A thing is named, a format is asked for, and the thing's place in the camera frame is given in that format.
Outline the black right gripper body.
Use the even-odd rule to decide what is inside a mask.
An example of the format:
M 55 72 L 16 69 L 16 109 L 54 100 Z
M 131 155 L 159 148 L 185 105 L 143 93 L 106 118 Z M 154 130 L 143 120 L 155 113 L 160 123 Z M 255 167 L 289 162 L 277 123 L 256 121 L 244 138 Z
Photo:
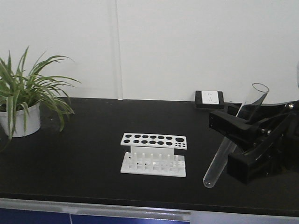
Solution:
M 245 112 L 254 109 L 254 106 L 246 105 Z M 280 133 L 280 170 L 275 173 L 283 173 L 290 169 L 299 168 L 299 103 L 291 101 L 278 105 L 264 105 L 255 110 L 255 113 L 267 117 L 269 122 L 262 129 L 265 138 L 275 131 Z M 239 146 L 242 152 L 254 146 Z

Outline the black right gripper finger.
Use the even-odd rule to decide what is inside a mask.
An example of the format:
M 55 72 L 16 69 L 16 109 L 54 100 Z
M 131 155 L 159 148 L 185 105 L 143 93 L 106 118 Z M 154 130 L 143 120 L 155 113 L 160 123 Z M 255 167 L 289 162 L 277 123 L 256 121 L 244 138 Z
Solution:
M 269 119 L 259 113 L 240 112 L 238 116 L 221 111 L 209 113 L 209 127 L 238 146 L 259 145 L 265 139 L 262 129 L 268 122 Z
M 242 153 L 228 155 L 227 173 L 242 183 L 280 170 L 280 133 L 271 132 L 260 144 Z

